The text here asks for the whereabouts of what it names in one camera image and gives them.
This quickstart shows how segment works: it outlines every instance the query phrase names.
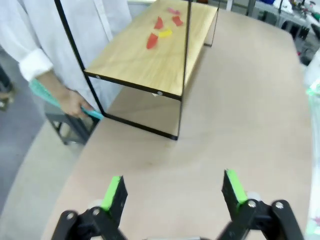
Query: sleeve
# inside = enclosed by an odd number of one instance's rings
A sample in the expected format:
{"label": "sleeve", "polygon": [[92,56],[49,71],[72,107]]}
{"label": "sleeve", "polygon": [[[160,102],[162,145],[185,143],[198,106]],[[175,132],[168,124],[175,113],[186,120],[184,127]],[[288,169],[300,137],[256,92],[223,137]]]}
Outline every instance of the sleeve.
{"label": "sleeve", "polygon": [[0,0],[0,45],[18,62],[27,81],[53,68],[18,0]]}

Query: teal cloth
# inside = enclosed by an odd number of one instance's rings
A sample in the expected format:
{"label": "teal cloth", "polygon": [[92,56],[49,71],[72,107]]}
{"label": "teal cloth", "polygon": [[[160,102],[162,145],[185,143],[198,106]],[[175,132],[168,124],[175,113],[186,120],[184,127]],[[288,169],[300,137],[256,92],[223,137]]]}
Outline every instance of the teal cloth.
{"label": "teal cloth", "polygon": [[[39,96],[40,98],[44,99],[45,101],[47,101],[48,103],[60,108],[60,104],[59,102],[57,101],[57,99],[55,99],[51,93],[45,88],[45,86],[43,86],[37,79],[34,79],[32,81],[29,82],[29,87],[30,89],[32,90],[32,92]],[[103,119],[103,115],[100,113],[100,112],[97,112],[97,111],[88,111],[86,109],[84,109],[82,107],[82,110],[94,117],[94,118],[97,118],[97,119]]]}

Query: hand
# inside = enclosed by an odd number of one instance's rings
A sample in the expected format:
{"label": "hand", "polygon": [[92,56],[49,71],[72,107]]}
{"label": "hand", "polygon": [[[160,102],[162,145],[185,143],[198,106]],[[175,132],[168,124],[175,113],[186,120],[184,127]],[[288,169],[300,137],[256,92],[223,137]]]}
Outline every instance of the hand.
{"label": "hand", "polygon": [[37,76],[37,79],[58,100],[62,111],[66,114],[80,118],[86,117],[81,107],[89,111],[94,110],[78,92],[66,88],[52,70]]}
{"label": "hand", "polygon": [[84,118],[87,115],[82,111],[81,107],[88,111],[94,110],[94,108],[81,96],[78,92],[65,89],[63,94],[59,94],[57,98],[61,109],[68,115],[76,118]]}

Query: wooden shelf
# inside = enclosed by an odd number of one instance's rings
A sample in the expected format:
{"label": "wooden shelf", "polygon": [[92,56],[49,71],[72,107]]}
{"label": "wooden shelf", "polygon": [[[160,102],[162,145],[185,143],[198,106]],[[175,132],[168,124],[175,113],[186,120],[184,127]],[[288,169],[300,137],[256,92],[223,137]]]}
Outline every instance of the wooden shelf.
{"label": "wooden shelf", "polygon": [[[187,1],[157,0],[118,34],[85,72],[124,86],[155,93],[161,91],[165,96],[179,98],[183,91],[187,6]],[[182,26],[174,24],[174,15],[167,11],[169,7],[181,12]],[[212,23],[217,10],[192,3],[185,84],[204,43],[212,44],[214,30],[211,26],[215,27]],[[158,17],[164,23],[161,30],[154,29]],[[158,35],[168,28],[172,35],[158,38],[154,48],[146,48],[151,33]]]}

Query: wooden table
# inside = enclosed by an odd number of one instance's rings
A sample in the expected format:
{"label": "wooden table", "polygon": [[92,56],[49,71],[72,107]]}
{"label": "wooden table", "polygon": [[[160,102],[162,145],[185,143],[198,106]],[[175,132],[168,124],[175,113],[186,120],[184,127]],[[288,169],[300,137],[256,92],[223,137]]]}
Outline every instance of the wooden table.
{"label": "wooden table", "polygon": [[[176,26],[174,14],[168,8],[180,11],[183,21]],[[174,99],[183,94],[185,42],[187,29],[187,1],[157,0],[108,44],[85,72],[92,77],[119,83],[147,92],[161,93]],[[185,85],[188,83],[206,36],[218,8],[206,4],[192,3]],[[154,29],[158,17],[163,21],[162,29]],[[160,32],[171,30],[168,37]],[[150,34],[159,36],[157,44],[147,49]]]}
{"label": "wooden table", "polygon": [[[265,203],[289,201],[305,230],[312,137],[293,40],[287,32],[224,10],[215,31],[213,46],[203,48],[190,80],[179,141],[103,119],[56,202],[44,240],[63,211],[82,213],[103,198],[116,175],[124,175],[128,190],[120,223],[128,239],[215,239],[230,220],[221,193],[226,168]],[[175,107],[160,105],[163,96],[150,97],[166,111]],[[125,111],[122,104],[116,101],[113,111]],[[153,103],[146,104],[123,114],[143,119],[152,111]],[[168,118],[153,117],[163,125]],[[253,233],[248,239],[263,237]]]}

